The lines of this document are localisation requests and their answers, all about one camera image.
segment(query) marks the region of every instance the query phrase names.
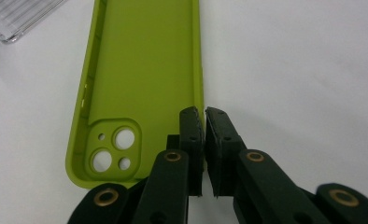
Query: green phone case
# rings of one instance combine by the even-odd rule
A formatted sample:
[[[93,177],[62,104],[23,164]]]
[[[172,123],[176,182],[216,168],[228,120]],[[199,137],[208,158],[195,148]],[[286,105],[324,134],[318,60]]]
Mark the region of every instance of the green phone case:
[[[179,111],[204,108],[199,24],[198,0],[95,1],[65,162],[76,185],[131,187],[178,134]],[[134,134],[128,148],[116,144],[122,130]],[[100,151],[111,156],[103,172]]]

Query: black plastic part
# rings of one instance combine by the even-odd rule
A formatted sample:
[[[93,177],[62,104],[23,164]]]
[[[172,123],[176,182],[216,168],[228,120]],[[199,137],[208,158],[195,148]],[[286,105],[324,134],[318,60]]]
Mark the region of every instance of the black plastic part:
[[[205,158],[215,196],[234,196],[236,160],[246,149],[227,113],[217,108],[206,110]]]
[[[319,186],[316,205],[333,223],[368,224],[368,199],[349,187]]]
[[[129,198],[125,204],[122,214],[120,215],[120,221],[118,223],[132,223],[135,210],[140,202],[140,198],[143,194],[147,181],[148,179],[145,178],[128,189]]]
[[[179,149],[190,156],[189,194],[202,196],[202,174],[204,171],[205,135],[195,106],[180,112]]]
[[[187,223],[188,168],[182,150],[158,154],[132,223]]]
[[[330,223],[268,154],[241,151],[237,172],[262,223]]]
[[[303,194],[312,202],[315,203],[315,194],[307,191],[306,189],[300,188],[300,190],[303,192]]]
[[[240,179],[234,194],[234,212],[240,224],[262,224],[262,218],[256,206],[248,197],[246,189]]]
[[[166,141],[166,149],[179,149],[180,148],[180,135],[168,134]]]
[[[116,224],[127,200],[128,191],[124,186],[109,183],[100,185],[88,192],[68,224]]]

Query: white background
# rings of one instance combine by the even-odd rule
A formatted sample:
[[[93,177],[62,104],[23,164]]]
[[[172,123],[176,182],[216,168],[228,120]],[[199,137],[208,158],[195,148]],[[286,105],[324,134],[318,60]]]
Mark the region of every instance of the white background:
[[[92,0],[0,43],[0,223],[65,223],[87,190],[64,169]],[[368,196],[368,1],[201,1],[205,105],[300,187]],[[190,199],[189,223],[237,223],[232,199]]]

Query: clear plastic container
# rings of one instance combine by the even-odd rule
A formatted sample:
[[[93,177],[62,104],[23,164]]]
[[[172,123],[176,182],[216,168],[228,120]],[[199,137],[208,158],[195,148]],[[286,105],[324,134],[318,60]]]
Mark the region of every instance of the clear plastic container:
[[[0,0],[0,40],[14,42],[65,0]]]

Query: silicone phone case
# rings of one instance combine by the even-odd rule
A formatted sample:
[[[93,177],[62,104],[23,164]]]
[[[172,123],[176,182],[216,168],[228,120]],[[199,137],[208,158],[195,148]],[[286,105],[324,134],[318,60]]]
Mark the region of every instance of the silicone phone case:
[[[178,134],[179,111],[193,105],[204,108],[199,2],[96,0],[66,154],[70,179],[131,187],[148,176],[167,135]],[[122,130],[134,134],[132,145],[116,143]],[[103,172],[94,167],[101,151],[111,156]]]

